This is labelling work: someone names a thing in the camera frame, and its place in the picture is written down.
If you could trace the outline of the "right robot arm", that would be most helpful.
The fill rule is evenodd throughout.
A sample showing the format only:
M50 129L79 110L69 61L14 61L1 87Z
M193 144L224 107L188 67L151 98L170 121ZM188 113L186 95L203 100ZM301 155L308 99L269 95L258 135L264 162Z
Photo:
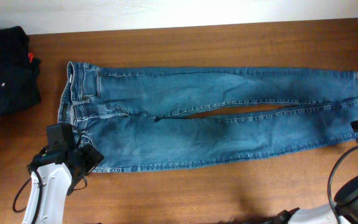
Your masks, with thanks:
M358 120L351 123L354 132L358 133ZM307 224L307 223L358 223L358 175L344 184L335 195L332 195L333 177L341 162L352 152L358 150L358 145L346 151L335 163L328 180L328 201L313 209L284 210L269 223Z

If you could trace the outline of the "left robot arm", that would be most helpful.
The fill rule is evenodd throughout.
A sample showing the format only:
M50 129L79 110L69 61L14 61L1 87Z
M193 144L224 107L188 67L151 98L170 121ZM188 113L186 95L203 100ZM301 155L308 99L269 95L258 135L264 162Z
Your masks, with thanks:
M66 197L104 159L92 145L81 145L79 129L69 123L46 128L47 145L27 166L31 183L23 223L61 223Z

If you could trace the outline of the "blue denim jeans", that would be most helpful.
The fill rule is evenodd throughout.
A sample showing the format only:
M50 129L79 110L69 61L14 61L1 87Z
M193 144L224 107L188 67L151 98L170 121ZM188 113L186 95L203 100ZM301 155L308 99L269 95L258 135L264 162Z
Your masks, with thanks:
M103 155L96 172L192 169L358 137L358 72L69 62L67 77L58 120Z

